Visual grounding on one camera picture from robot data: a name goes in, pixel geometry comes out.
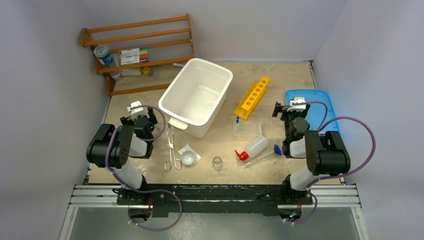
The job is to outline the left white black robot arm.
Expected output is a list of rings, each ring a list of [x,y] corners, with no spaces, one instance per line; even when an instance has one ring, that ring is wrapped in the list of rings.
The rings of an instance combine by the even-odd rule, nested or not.
[[[153,130],[158,123],[154,108],[130,107],[130,115],[120,118],[120,128],[103,123],[86,150],[89,163],[105,168],[115,175],[121,186],[130,190],[129,197],[138,205],[149,199],[146,178],[129,158],[149,159],[155,139]]]

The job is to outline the white plastic bin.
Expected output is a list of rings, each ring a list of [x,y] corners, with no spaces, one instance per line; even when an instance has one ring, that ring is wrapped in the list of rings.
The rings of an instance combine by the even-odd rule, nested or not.
[[[202,138],[221,109],[232,79],[229,69],[192,58],[161,96],[158,107],[173,127]]]

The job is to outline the clear watch glass dish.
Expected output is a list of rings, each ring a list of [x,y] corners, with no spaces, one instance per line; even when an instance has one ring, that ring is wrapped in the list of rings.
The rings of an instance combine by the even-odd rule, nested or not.
[[[196,155],[190,150],[186,150],[181,154],[181,163],[185,166],[191,166],[196,162]]]

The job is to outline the blue cap glass tube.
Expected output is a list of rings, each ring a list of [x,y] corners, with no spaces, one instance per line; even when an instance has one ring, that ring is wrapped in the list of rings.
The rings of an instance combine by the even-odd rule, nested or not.
[[[259,162],[261,162],[265,158],[267,158],[269,156],[274,156],[274,155],[277,155],[277,156],[281,156],[282,155],[282,149],[277,144],[275,144],[273,146],[273,151],[268,152],[268,153],[265,153],[264,155],[259,156],[259,157],[255,158],[255,159],[247,162],[244,166],[246,168],[249,168],[251,166],[254,166],[254,165],[258,164]]]

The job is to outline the red cap wash bottle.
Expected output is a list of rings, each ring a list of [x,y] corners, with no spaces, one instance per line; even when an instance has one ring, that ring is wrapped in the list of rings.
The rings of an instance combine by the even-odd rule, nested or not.
[[[255,157],[262,150],[264,150],[268,145],[269,145],[268,139],[264,137],[263,135],[260,135],[256,137],[253,141],[248,143],[245,146],[244,151],[237,152],[237,150],[234,150],[234,152],[240,161],[245,161],[249,158]]]

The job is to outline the small plastic zip bag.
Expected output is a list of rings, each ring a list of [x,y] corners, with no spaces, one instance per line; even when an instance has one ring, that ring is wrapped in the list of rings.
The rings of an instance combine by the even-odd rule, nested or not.
[[[178,153],[180,154],[181,163],[184,166],[192,166],[201,159],[200,155],[189,144],[181,148]]]

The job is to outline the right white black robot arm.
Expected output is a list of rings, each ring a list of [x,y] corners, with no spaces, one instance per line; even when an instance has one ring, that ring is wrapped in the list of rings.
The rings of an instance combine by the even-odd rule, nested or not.
[[[289,159],[306,159],[306,164],[298,172],[286,177],[288,184],[281,189],[280,196],[288,204],[300,198],[301,192],[311,187],[313,181],[324,177],[337,177],[349,172],[351,159],[338,131],[310,129],[306,120],[310,103],[289,105],[276,102],[272,112],[275,118],[281,114],[284,122],[285,139],[282,141],[282,154]]]

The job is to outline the small glass jar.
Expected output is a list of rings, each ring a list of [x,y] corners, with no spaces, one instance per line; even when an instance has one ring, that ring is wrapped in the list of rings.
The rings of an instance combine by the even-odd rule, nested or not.
[[[212,160],[212,167],[216,171],[221,171],[223,168],[223,160],[219,156],[215,156]]]

